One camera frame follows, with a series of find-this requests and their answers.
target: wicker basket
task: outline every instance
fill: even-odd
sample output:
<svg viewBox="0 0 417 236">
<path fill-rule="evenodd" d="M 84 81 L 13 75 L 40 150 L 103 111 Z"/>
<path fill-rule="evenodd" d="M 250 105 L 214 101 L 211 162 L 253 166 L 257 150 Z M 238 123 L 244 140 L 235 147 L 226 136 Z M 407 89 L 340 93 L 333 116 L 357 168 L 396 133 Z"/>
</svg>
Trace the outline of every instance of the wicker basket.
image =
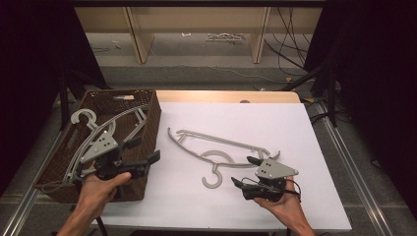
<svg viewBox="0 0 417 236">
<path fill-rule="evenodd" d="M 115 99 L 115 97 L 129 95 L 134 99 Z M 142 137 L 142 143 L 134 148 L 125 149 L 123 161 L 131 162 L 146 159 L 154 152 L 156 136 L 159 127 L 160 106 L 154 90 L 94 90 L 88 91 L 81 101 L 80 109 L 87 108 L 96 115 L 96 124 L 99 126 L 110 118 L 130 108 L 149 104 L 149 110 L 145 111 L 147 122 L 137 136 Z M 61 186 L 53 182 L 63 179 L 67 167 L 81 143 L 90 134 L 86 126 L 88 119 L 80 116 L 80 123 L 69 124 L 63 133 L 60 145 L 53 152 L 40 177 L 33 184 L 38 190 L 47 184 L 47 189 Z M 113 138 L 117 142 L 123 141 L 135 128 L 138 119 L 135 114 L 125 115 L 116 120 L 116 130 Z M 147 177 L 130 181 L 123 187 L 124 196 L 114 202 L 139 201 L 144 198 Z M 46 193 L 54 201 L 62 204 L 75 204 L 78 200 L 78 192 L 74 184 L 66 185 L 57 191 Z"/>
</svg>

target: cable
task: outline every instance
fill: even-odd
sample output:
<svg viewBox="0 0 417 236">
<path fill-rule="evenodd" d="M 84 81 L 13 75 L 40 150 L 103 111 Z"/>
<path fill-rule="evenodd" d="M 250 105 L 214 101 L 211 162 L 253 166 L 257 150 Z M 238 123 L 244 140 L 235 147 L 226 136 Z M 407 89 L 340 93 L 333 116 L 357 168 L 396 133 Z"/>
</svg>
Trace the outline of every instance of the cable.
<svg viewBox="0 0 417 236">
<path fill-rule="evenodd" d="M 253 179 L 251 179 L 251 178 L 248 178 L 248 177 L 244 177 L 244 178 L 242 178 L 242 180 L 240 181 L 240 182 L 244 182 L 244 180 L 249 180 L 249 181 L 251 181 L 251 182 L 253 182 L 253 183 L 255 183 L 255 184 L 257 184 L 258 186 L 260 186 L 260 187 L 263 187 L 263 188 L 266 188 L 266 189 L 268 189 L 268 190 L 275 190 L 275 191 L 277 191 L 277 192 L 279 192 L 279 193 L 282 193 L 282 190 L 280 190 L 280 189 L 276 189 L 274 186 L 269 186 L 269 185 L 266 185 L 266 184 L 263 184 L 263 183 L 261 183 L 260 181 L 255 181 L 255 180 L 253 180 Z M 294 181 L 294 180 L 290 180 L 290 179 L 285 179 L 286 181 L 289 181 L 289 182 L 291 182 L 291 183 L 293 183 L 293 184 L 295 184 L 296 186 L 297 186 L 297 189 L 298 189 L 298 192 L 296 192 L 296 191 L 291 191 L 291 190 L 286 190 L 286 189 L 284 189 L 283 190 L 283 193 L 286 193 L 286 194 L 292 194 L 292 195 L 297 195 L 298 196 L 298 198 L 300 199 L 300 202 L 301 202 L 301 188 L 300 188 L 300 186 Z"/>
<path fill-rule="evenodd" d="M 93 229 L 87 236 L 92 236 L 94 235 L 95 231 L 97 231 L 97 229 Z"/>
<path fill-rule="evenodd" d="M 346 111 L 345 110 L 334 111 L 334 115 L 337 115 L 337 114 L 346 114 Z M 329 116 L 328 112 L 321 113 L 321 114 L 318 114 L 318 115 L 314 115 L 314 116 L 310 117 L 310 121 L 311 121 L 312 125 L 314 125 L 317 121 L 319 121 L 319 120 L 321 120 L 321 119 L 323 119 L 327 116 Z"/>
<path fill-rule="evenodd" d="M 278 38 L 276 38 L 275 33 L 272 36 L 273 36 L 273 38 L 275 38 L 275 41 L 277 43 L 282 44 L 282 46 L 284 46 L 284 47 L 288 47 L 288 48 L 291 48 L 291 49 L 294 49 L 294 50 L 300 50 L 302 52 L 307 52 L 307 50 L 300 49 L 300 48 L 297 48 L 297 47 L 293 47 L 293 46 L 289 46 L 289 45 L 284 44 L 283 42 L 279 41 Z"/>
<path fill-rule="evenodd" d="M 306 39 L 307 43 L 309 43 L 309 45 L 311 44 L 309 39 L 306 37 L 306 34 L 303 33 L 304 39 Z"/>
<path fill-rule="evenodd" d="M 53 185 L 53 184 L 59 184 L 59 185 L 55 188 L 46 190 L 46 188 L 48 188 L 49 185 Z M 43 184 L 42 187 L 40 188 L 40 191 L 42 191 L 45 194 L 50 194 L 50 193 L 58 191 L 58 190 L 64 188 L 65 186 L 68 186 L 68 185 L 71 185 L 71 184 L 72 184 L 72 181 L 67 181 L 67 182 L 64 182 L 62 180 L 51 181 L 51 182 L 48 182 L 46 184 Z"/>
<path fill-rule="evenodd" d="M 285 29 L 286 29 L 286 34 L 285 34 L 285 37 L 284 37 L 284 39 L 283 39 L 283 41 L 282 41 L 282 43 L 279 41 L 279 40 L 277 40 L 276 39 L 276 37 L 275 37 L 275 39 L 280 43 L 280 47 L 279 47 L 279 51 L 276 51 L 276 50 L 273 50 L 276 54 L 278 54 L 278 68 L 279 68 L 279 70 L 281 70 L 284 74 L 287 74 L 287 75 L 290 75 L 290 76 L 303 76 L 303 75 L 294 75 L 294 74 L 291 74 L 291 73 L 287 73 L 287 72 L 285 72 L 282 68 L 281 68 L 281 65 L 280 65 L 280 56 L 282 56 L 283 57 L 283 55 L 281 54 L 281 51 L 282 51 L 282 47 L 285 45 L 285 39 L 286 39 L 286 37 L 289 35 L 289 37 L 291 37 L 291 39 L 292 39 L 292 41 L 294 42 L 294 45 L 295 45 L 295 50 L 297 50 L 297 54 L 298 54 L 298 57 L 300 58 L 300 61 L 304 64 L 304 61 L 305 61 L 305 59 L 304 59 L 304 56 L 301 54 L 301 52 L 300 52 L 300 48 L 298 47 L 298 45 L 297 45 L 297 41 L 295 40 L 295 34 L 294 34 L 294 27 L 293 27 L 293 24 L 292 24 L 292 8 L 290 8 L 290 21 L 289 21 L 289 23 L 288 23 L 288 25 L 287 25 L 287 23 L 286 23 L 286 21 L 283 19 L 283 17 L 282 17 L 282 14 L 281 14 L 281 12 L 280 12 L 280 10 L 279 10 L 279 8 L 277 8 L 277 10 L 278 10 L 278 13 L 279 13 L 279 16 L 281 17 L 281 20 L 282 20 L 282 22 L 283 22 L 283 24 L 284 24 L 284 26 L 285 26 Z M 297 64 L 297 66 L 299 67 L 299 68 L 301 68 L 301 69 L 304 69 L 304 66 L 300 66 L 300 65 L 298 65 Z"/>
<path fill-rule="evenodd" d="M 100 231 L 101 231 L 101 235 L 108 236 L 107 230 L 105 229 L 105 226 L 101 217 L 99 216 L 95 221 L 97 221 L 98 227 L 100 228 Z"/>
<path fill-rule="evenodd" d="M 271 45 L 269 45 L 269 43 L 264 40 L 264 42 L 267 44 L 267 46 L 270 48 L 271 51 L 273 51 L 274 53 L 278 54 L 278 56 L 283 57 L 285 60 L 287 60 L 288 62 L 290 62 L 291 64 L 293 64 L 294 66 L 303 69 L 303 66 L 301 66 L 300 64 L 297 64 L 296 62 L 294 62 L 293 60 L 289 59 L 288 57 L 282 55 L 280 52 L 276 51 L 275 48 L 273 48 Z"/>
<path fill-rule="evenodd" d="M 286 29 L 286 35 L 285 35 L 285 38 L 286 38 L 286 36 L 287 36 L 287 35 L 289 35 L 289 36 L 290 36 L 290 38 L 292 39 L 292 41 L 293 41 L 293 43 L 294 43 L 295 47 L 297 48 L 297 53 L 298 53 L 298 56 L 299 56 L 299 58 L 300 58 L 301 62 L 303 62 L 303 63 L 304 63 L 305 58 L 304 58 L 304 56 L 301 54 L 301 52 L 300 52 L 300 48 L 298 47 L 298 44 L 297 44 L 297 40 L 295 39 L 294 25 L 292 24 L 292 13 L 293 13 L 293 8 L 289 8 L 289 22 L 288 22 L 288 25 L 287 25 L 287 23 L 285 22 L 284 18 L 282 17 L 282 14 L 281 14 L 281 11 L 279 10 L 279 8 L 277 8 L 277 10 L 278 10 L 279 16 L 281 17 L 281 20 L 282 20 L 282 22 L 284 23 L 284 26 L 285 26 L 285 29 Z"/>
<path fill-rule="evenodd" d="M 267 80 L 267 81 L 271 81 L 271 82 L 275 82 L 275 83 L 283 83 L 283 84 L 286 84 L 286 82 L 278 82 L 278 81 L 275 81 L 275 80 L 272 80 L 272 79 L 269 79 L 269 78 L 266 78 L 266 77 L 262 77 L 262 76 L 246 76 L 246 75 L 242 75 L 242 74 L 239 74 L 238 72 L 233 71 L 233 70 L 220 69 L 220 68 L 216 68 L 216 67 L 208 67 L 208 68 L 213 69 L 213 70 L 216 70 L 216 71 L 231 72 L 231 73 L 234 73 L 234 74 L 236 74 L 236 75 L 238 75 L 240 77 L 244 77 L 244 78 L 261 78 L 261 79 L 264 79 L 264 80 Z"/>
<path fill-rule="evenodd" d="M 309 103 L 306 104 L 306 109 L 309 108 L 310 106 L 315 105 L 315 104 L 317 104 L 321 101 L 324 101 L 324 100 L 325 99 L 315 99 L 313 102 L 309 102 Z"/>
</svg>

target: hand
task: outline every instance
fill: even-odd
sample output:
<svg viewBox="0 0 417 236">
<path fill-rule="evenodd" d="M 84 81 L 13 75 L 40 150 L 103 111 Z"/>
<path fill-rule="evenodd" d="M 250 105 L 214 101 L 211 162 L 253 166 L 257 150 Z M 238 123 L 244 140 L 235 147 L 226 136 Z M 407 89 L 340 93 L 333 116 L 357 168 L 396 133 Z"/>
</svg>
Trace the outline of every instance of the hand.
<svg viewBox="0 0 417 236">
<path fill-rule="evenodd" d="M 294 183 L 291 181 L 287 181 L 285 188 L 290 191 L 295 191 Z M 281 223 L 298 235 L 315 235 L 304 215 L 298 196 L 284 194 L 276 203 L 261 198 L 255 198 L 254 201 L 261 207 L 269 210 Z"/>
<path fill-rule="evenodd" d="M 102 181 L 92 174 L 88 176 L 76 208 L 58 235 L 83 235 L 92 221 L 101 216 L 105 205 L 113 200 L 117 192 L 116 187 L 127 183 L 131 177 L 129 172 L 107 181 Z"/>
</svg>

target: floor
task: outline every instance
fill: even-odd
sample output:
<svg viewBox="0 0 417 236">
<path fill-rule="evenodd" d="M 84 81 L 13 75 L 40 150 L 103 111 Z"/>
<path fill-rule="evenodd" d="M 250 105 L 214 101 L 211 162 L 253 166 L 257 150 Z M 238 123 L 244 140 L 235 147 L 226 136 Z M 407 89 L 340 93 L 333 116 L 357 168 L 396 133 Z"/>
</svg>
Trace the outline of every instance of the floor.
<svg viewBox="0 0 417 236">
<path fill-rule="evenodd" d="M 278 59 L 266 45 L 261 63 L 253 64 L 248 40 L 243 36 L 240 41 L 231 43 L 206 41 L 208 35 L 202 33 L 157 34 L 147 63 L 139 65 L 129 35 L 88 34 L 104 78 L 115 89 L 277 90 L 305 74 L 293 63 Z M 267 42 L 279 49 L 277 41 L 284 37 L 283 34 L 268 35 Z M 310 39 L 310 35 L 296 35 L 298 47 L 305 50 Z M 285 44 L 295 46 L 288 38 Z M 281 53 L 302 64 L 296 50 L 283 47 Z M 307 82 L 295 91 L 301 98 L 310 98 L 312 83 Z M 324 113 L 326 97 L 318 97 L 305 105 L 311 117 Z M 341 99 L 337 100 L 337 109 L 344 111 Z M 340 112 L 336 122 L 337 128 L 334 128 L 327 118 L 318 119 L 313 128 L 352 230 L 320 232 L 321 235 L 405 236 L 417 232 L 415 218 L 383 169 L 372 162 L 372 151 L 362 141 L 354 121 L 347 113 Z M 56 204 L 31 188 L 33 177 L 59 134 L 59 127 L 57 102 L 51 107 L 49 120 L 30 154 L 0 199 L 0 228 L 4 235 L 50 235 L 59 230 L 70 214 L 70 206 Z M 108 232 L 109 235 L 129 235 L 132 229 L 109 227 Z"/>
</svg>

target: black wire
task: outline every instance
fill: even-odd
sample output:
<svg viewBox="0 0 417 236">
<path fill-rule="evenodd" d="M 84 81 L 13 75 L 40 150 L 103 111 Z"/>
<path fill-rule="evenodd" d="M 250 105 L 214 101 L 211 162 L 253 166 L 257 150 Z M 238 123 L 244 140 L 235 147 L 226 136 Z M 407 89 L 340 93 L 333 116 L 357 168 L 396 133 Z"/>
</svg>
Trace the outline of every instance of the black wire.
<svg viewBox="0 0 417 236">
<path fill-rule="evenodd" d="M 301 101 L 301 103 L 306 103 L 306 102 L 310 103 L 310 101 L 309 101 L 309 100 L 307 100 L 307 99 L 305 99 L 305 98 L 301 98 L 301 97 L 300 97 L 300 101 Z"/>
<path fill-rule="evenodd" d="M 300 51 L 300 48 L 298 47 L 297 44 L 297 40 L 295 39 L 295 33 L 294 33 L 294 24 L 292 24 L 292 13 L 293 13 L 293 8 L 289 8 L 289 23 L 288 23 L 288 27 L 291 27 L 292 30 L 292 40 L 294 42 L 295 47 L 297 48 L 297 53 L 298 53 L 298 57 L 300 58 L 300 61 L 304 64 L 304 62 L 306 61 L 306 59 L 304 58 L 303 54 Z"/>
<path fill-rule="evenodd" d="M 294 180 L 290 180 L 290 179 L 285 179 L 285 180 L 286 181 L 289 181 L 289 182 L 291 182 L 291 183 L 293 183 L 293 184 L 295 184 L 297 186 L 297 188 L 298 188 L 298 199 L 301 202 L 301 188 L 300 188 L 300 186 Z"/>
<path fill-rule="evenodd" d="M 286 34 L 288 34 L 288 35 L 291 37 L 291 39 L 292 39 L 292 41 L 293 41 L 293 43 L 294 43 L 295 47 L 297 48 L 298 57 L 300 58 L 301 62 L 303 62 L 303 63 L 304 63 L 305 58 L 304 58 L 304 56 L 301 54 L 301 52 L 300 52 L 300 48 L 298 47 L 298 44 L 297 44 L 297 40 L 295 39 L 294 25 L 292 24 L 292 13 L 293 13 L 293 8 L 289 8 L 289 22 L 288 22 L 288 25 L 286 24 L 286 22 L 285 22 L 284 18 L 282 17 L 282 14 L 281 14 L 281 11 L 279 10 L 279 8 L 277 8 L 277 10 L 278 10 L 279 16 L 281 17 L 282 22 L 283 22 L 283 23 L 284 23 L 284 25 L 285 25 Z"/>
<path fill-rule="evenodd" d="M 311 44 L 309 39 L 306 37 L 306 34 L 303 33 L 304 39 L 306 39 L 307 43 L 309 43 L 309 45 Z"/>
<path fill-rule="evenodd" d="M 282 43 L 281 41 L 279 41 L 279 40 L 278 40 L 278 38 L 276 38 L 275 33 L 274 33 L 272 36 L 273 36 L 273 38 L 275 38 L 275 41 L 276 41 L 277 43 L 282 44 L 282 46 L 284 46 L 284 47 L 288 47 L 288 48 L 291 48 L 291 49 L 294 49 L 294 50 L 300 50 L 300 51 L 303 51 L 303 52 L 307 52 L 307 50 L 300 49 L 300 48 L 296 48 L 296 47 L 289 46 L 289 45 L 286 45 L 286 44 Z"/>
<path fill-rule="evenodd" d="M 98 227 L 100 228 L 101 235 L 102 236 L 108 236 L 107 230 L 105 229 L 105 226 L 104 226 L 104 223 L 103 223 L 103 220 L 101 219 L 101 217 L 99 216 L 96 219 L 96 221 L 97 221 Z"/>
<path fill-rule="evenodd" d="M 295 40 L 294 27 L 292 26 L 292 8 L 290 8 L 290 21 L 289 21 L 289 23 L 288 23 L 289 25 L 287 25 L 286 21 L 285 21 L 285 20 L 284 20 L 284 18 L 282 17 L 282 14 L 281 14 L 281 11 L 279 10 L 279 8 L 276 8 L 276 9 L 278 10 L 279 16 L 281 17 L 281 20 L 282 20 L 282 22 L 283 22 L 283 24 L 284 24 L 284 26 L 285 26 L 285 30 L 286 30 L 285 37 L 284 37 L 284 39 L 282 40 L 282 43 L 280 44 L 281 46 L 279 47 L 279 51 L 276 51 L 276 50 L 275 50 L 275 53 L 277 53 L 277 54 L 278 54 L 278 68 L 279 68 L 279 70 L 280 70 L 280 71 L 282 71 L 282 73 L 287 74 L 287 75 L 290 75 L 290 76 L 303 76 L 303 75 L 294 75 L 294 74 L 291 74 L 291 73 L 287 73 L 287 72 L 285 72 L 285 71 L 281 68 L 281 65 L 280 65 L 280 57 L 279 57 L 279 56 L 282 56 L 282 54 L 281 54 L 282 47 L 283 47 L 283 45 L 285 44 L 285 39 L 286 39 L 286 37 L 287 37 L 288 35 L 289 35 L 289 37 L 291 37 L 292 41 L 294 42 L 295 48 L 296 48 L 296 50 L 297 50 L 297 54 L 298 54 L 298 56 L 299 56 L 299 58 L 300 58 L 300 60 L 301 60 L 301 62 L 302 62 L 302 63 L 304 63 L 304 62 L 303 62 L 303 59 L 302 59 L 302 58 L 304 58 L 304 57 L 301 55 L 300 48 L 298 47 L 297 42 L 296 42 L 296 40 Z M 289 26 L 292 26 L 292 31 L 293 31 L 292 35 L 291 35 L 290 30 L 289 30 Z"/>
<path fill-rule="evenodd" d="M 337 110 L 337 111 L 334 111 L 334 115 L 346 114 L 346 113 L 347 113 L 346 110 Z M 311 121 L 312 125 L 314 125 L 316 122 L 318 122 L 319 120 L 321 120 L 321 119 L 323 119 L 323 118 L 325 118 L 327 116 L 328 116 L 328 112 L 325 112 L 325 113 L 321 113 L 321 114 L 318 114 L 318 115 L 311 116 L 309 118 L 310 118 L 310 121 Z"/>
<path fill-rule="evenodd" d="M 95 231 L 97 231 L 97 229 L 93 229 L 87 236 L 92 236 L 95 233 Z"/>
<path fill-rule="evenodd" d="M 267 46 L 270 48 L 270 50 L 276 54 L 278 54 L 278 56 L 283 57 L 285 60 L 287 60 L 288 62 L 290 62 L 291 64 L 293 64 L 294 66 L 299 67 L 300 69 L 303 69 L 303 66 L 297 64 L 296 62 L 292 61 L 291 59 L 289 59 L 288 57 L 282 55 L 280 52 L 276 51 L 275 48 L 273 48 L 266 40 L 264 40 L 264 42 L 267 44 Z"/>
<path fill-rule="evenodd" d="M 324 99 L 317 99 L 317 100 L 314 100 L 313 102 L 309 102 L 306 104 L 306 108 L 309 108 L 310 106 L 315 105 L 321 101 L 324 101 Z"/>
</svg>

